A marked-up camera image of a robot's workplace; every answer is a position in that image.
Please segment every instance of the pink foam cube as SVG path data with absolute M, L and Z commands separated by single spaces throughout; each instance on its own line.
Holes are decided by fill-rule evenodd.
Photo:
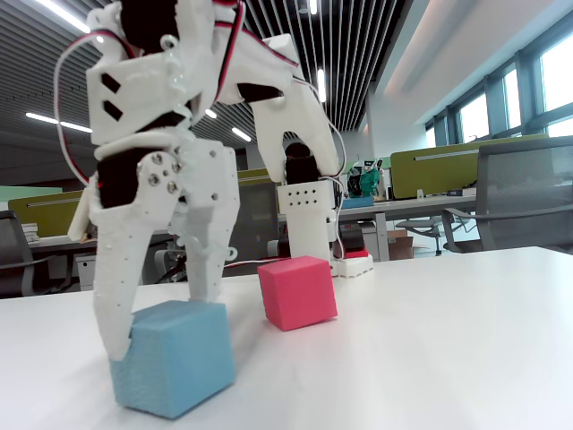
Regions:
M 259 268 L 267 318 L 282 331 L 300 329 L 338 315 L 330 264 L 298 257 Z

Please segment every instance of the blue foam cube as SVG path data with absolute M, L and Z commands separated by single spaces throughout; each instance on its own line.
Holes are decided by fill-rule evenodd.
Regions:
M 110 368 L 117 403 L 179 417 L 235 379 L 225 305 L 170 301 L 135 313 L 132 344 Z

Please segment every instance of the desk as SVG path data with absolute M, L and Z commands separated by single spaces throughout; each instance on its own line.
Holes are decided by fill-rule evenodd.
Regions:
M 223 279 L 236 383 L 175 422 L 115 404 L 90 292 L 0 300 L 0 427 L 569 430 L 572 263 L 540 248 L 380 263 L 336 279 L 336 320 L 286 333 L 256 277 Z M 186 298 L 142 287 L 135 308 Z
M 161 242 L 166 239 L 172 238 L 167 230 L 158 230 L 153 234 L 151 238 L 151 245 Z M 81 250 L 81 249 L 96 249 L 98 247 L 98 242 L 88 242 L 87 244 L 81 244 L 77 240 L 72 240 L 69 236 L 50 236 L 42 237 L 38 242 L 33 244 L 28 244 L 30 250 L 34 253 L 54 253 L 57 251 L 70 251 L 70 250 Z
M 382 262 L 389 260 L 388 230 L 386 221 L 395 219 L 409 219 L 432 217 L 441 215 L 446 208 L 461 211 L 475 210 L 475 196 L 451 197 L 435 195 L 423 199 L 396 200 L 375 203 L 364 208 L 343 209 L 340 211 L 340 220 L 351 221 L 355 219 L 372 219 L 376 221 L 376 235 L 378 237 L 378 252 Z M 287 221 L 287 216 L 280 214 L 278 220 Z

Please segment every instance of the gray chair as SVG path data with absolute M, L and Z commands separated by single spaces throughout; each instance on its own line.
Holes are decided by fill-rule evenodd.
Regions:
M 482 146 L 475 215 L 446 209 L 452 252 L 573 244 L 573 137 Z M 454 216 L 475 219 L 479 241 L 455 242 Z
M 58 286 L 34 289 L 34 268 L 56 255 L 34 260 L 20 221 L 13 211 L 0 211 L 0 298 L 36 296 L 68 288 L 72 277 L 73 257 L 68 255 L 66 279 Z
M 429 219 L 407 219 L 406 221 L 399 222 L 396 227 L 405 228 L 420 236 L 433 237 L 436 240 L 436 256 L 439 256 L 441 255 L 440 237 L 442 236 L 440 225 L 440 217 L 430 217 Z

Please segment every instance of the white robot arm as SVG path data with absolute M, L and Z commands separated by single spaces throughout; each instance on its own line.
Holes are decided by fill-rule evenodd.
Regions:
M 95 309 L 114 360 L 130 345 L 133 298 L 154 230 L 169 224 L 180 237 L 193 300 L 216 299 L 224 262 L 235 256 L 228 248 L 239 209 L 235 154 L 189 130 L 205 109 L 215 101 L 250 102 L 259 150 L 275 182 L 287 180 L 285 132 L 309 147 L 321 176 L 340 169 L 329 121 L 301 84 L 290 35 L 259 40 L 242 29 L 242 1 L 146 6 L 124 0 L 88 16 L 92 35 L 105 37 L 94 43 L 103 56 L 87 71 L 99 163 L 73 226 L 87 223 L 87 214 L 98 226 Z M 106 37 L 110 32 L 116 39 Z M 329 260 L 330 181 L 281 186 L 279 204 L 291 254 Z

